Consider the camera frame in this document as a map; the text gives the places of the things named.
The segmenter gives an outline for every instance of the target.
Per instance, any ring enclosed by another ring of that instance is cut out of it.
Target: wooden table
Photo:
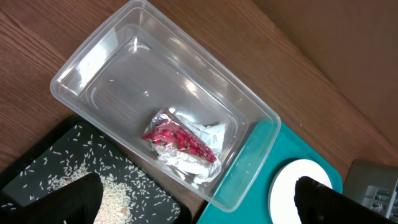
[[[73,114],[52,97],[50,81],[77,47],[126,2],[1,1],[0,170]],[[252,1],[150,2],[273,108],[343,179],[353,159],[398,161],[398,151]],[[137,160],[199,214],[200,197]]]

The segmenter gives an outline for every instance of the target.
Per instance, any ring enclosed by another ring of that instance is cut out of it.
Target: pile of rice
[[[78,180],[89,174],[85,164],[82,164],[79,169],[75,170],[66,177],[61,177],[55,180],[53,186],[54,190],[60,189],[71,182]],[[125,183],[115,183],[115,178],[110,174],[109,176],[100,176],[104,185],[104,194],[102,203],[99,208],[94,224],[125,224],[132,221],[130,209],[136,204],[131,201],[132,189]]]

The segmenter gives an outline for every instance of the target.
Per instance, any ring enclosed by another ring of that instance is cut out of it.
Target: crumpled wrapper
[[[179,133],[170,134],[169,131],[175,133],[182,130],[190,140],[177,144],[176,141],[182,137]],[[221,162],[217,156],[223,147],[224,133],[225,124],[206,127],[183,117],[178,119],[165,109],[155,115],[143,138],[159,154],[157,160],[163,166],[193,174],[194,183],[202,184],[211,182],[221,172]]]

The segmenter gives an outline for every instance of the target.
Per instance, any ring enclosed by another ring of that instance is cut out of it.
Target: clear plastic bin
[[[171,178],[220,209],[238,207],[258,175],[280,129],[280,118],[227,68],[147,1],[130,1],[106,20],[70,57],[51,82],[62,103]],[[193,186],[188,175],[157,163],[142,134],[161,108],[201,124],[226,123],[223,171]],[[243,152],[260,121],[266,144]],[[229,198],[215,197],[231,163],[245,155],[247,169]]]

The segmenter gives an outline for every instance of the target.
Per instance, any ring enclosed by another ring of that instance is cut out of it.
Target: teal tray
[[[256,131],[263,130],[264,126],[267,125],[269,125],[267,121],[259,123],[244,147],[254,147],[255,145],[260,144],[259,138],[252,138],[252,136],[260,136],[260,133],[257,133]],[[267,204],[269,187],[276,173],[284,165],[296,159],[310,159],[317,162],[329,175],[333,190],[339,193],[343,192],[343,181],[341,180],[339,173],[307,143],[298,137],[290,128],[288,128],[285,124],[282,124],[274,147],[264,163],[262,170],[257,176],[256,181],[253,183],[240,206],[235,211],[226,213],[209,203],[197,223],[231,224],[246,223],[248,220],[250,220],[253,223],[272,224]],[[237,169],[236,164],[234,164],[234,167],[231,168],[231,170],[233,169]],[[223,197],[223,195],[221,195],[222,192],[228,192],[232,190],[227,183],[228,173],[224,178],[223,183],[221,183],[219,189],[217,190],[215,197]]]

